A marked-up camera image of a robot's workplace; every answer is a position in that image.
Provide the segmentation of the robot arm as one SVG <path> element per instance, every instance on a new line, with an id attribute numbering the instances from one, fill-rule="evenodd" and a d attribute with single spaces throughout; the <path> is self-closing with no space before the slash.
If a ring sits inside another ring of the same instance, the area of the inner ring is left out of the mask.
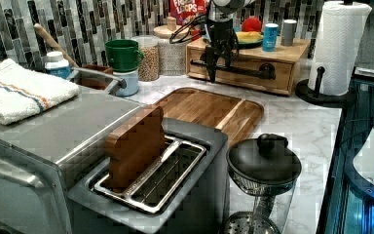
<path id="1" fill-rule="evenodd" d="M 211 82 L 215 81 L 217 62 L 223 58 L 230 66 L 239 54 L 239 40 L 233 26 L 233 14 L 255 0 L 209 0 L 206 7 L 205 32 L 208 36 L 205 48 L 206 71 Z"/>

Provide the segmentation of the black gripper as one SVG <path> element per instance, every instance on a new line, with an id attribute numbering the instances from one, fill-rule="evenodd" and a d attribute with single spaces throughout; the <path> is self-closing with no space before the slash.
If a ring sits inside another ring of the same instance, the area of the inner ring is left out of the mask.
<path id="1" fill-rule="evenodd" d="M 223 57 L 225 65 L 231 66 L 233 57 L 239 53 L 239 41 L 231 19 L 206 19 L 205 32 L 207 36 L 206 71 L 211 83 L 215 82 L 216 64 Z"/>

